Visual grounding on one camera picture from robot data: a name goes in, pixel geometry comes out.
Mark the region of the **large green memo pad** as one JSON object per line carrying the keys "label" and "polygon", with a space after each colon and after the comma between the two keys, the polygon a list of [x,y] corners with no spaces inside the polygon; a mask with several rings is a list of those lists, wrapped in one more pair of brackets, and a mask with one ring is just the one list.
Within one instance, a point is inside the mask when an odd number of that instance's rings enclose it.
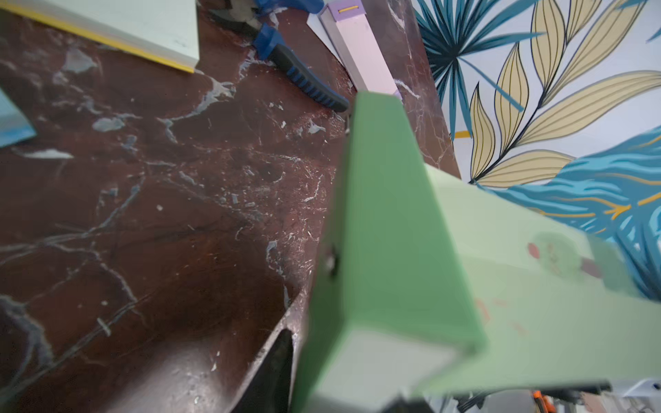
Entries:
{"label": "large green memo pad", "polygon": [[427,165],[399,98],[357,95],[334,192],[292,411],[659,378],[626,256]]}

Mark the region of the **pink memo pad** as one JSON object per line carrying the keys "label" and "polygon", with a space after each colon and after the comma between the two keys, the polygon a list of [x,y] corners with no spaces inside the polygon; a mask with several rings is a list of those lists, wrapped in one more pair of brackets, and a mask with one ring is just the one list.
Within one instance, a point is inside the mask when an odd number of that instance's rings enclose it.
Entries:
{"label": "pink memo pad", "polygon": [[318,16],[358,92],[401,98],[361,1],[330,1]]}

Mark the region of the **yellow topped cream memo pad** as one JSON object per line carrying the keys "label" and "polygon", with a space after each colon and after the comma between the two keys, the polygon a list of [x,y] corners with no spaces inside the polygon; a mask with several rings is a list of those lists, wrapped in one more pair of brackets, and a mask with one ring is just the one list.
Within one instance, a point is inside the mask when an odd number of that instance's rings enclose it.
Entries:
{"label": "yellow topped cream memo pad", "polygon": [[184,72],[200,59],[195,1],[3,1],[1,8]]}

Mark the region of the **blue topped cream memo pad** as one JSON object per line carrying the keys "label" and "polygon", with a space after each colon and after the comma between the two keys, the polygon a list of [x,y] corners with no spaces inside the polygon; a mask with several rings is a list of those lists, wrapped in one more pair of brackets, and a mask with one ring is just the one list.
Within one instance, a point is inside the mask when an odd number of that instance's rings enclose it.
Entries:
{"label": "blue topped cream memo pad", "polygon": [[37,135],[28,118],[8,95],[0,94],[0,146],[2,148],[32,139]]}

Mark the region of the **blue handled pliers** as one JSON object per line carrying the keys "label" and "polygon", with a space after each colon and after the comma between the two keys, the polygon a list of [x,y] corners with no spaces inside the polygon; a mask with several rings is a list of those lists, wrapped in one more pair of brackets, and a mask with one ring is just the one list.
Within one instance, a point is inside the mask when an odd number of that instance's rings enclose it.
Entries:
{"label": "blue handled pliers", "polygon": [[349,102],[319,80],[285,43],[280,32],[262,23],[259,17],[276,9],[295,9],[317,14],[322,1],[224,1],[218,10],[210,10],[211,19],[223,29],[249,37],[260,60],[268,60],[316,103],[337,113],[349,109]]}

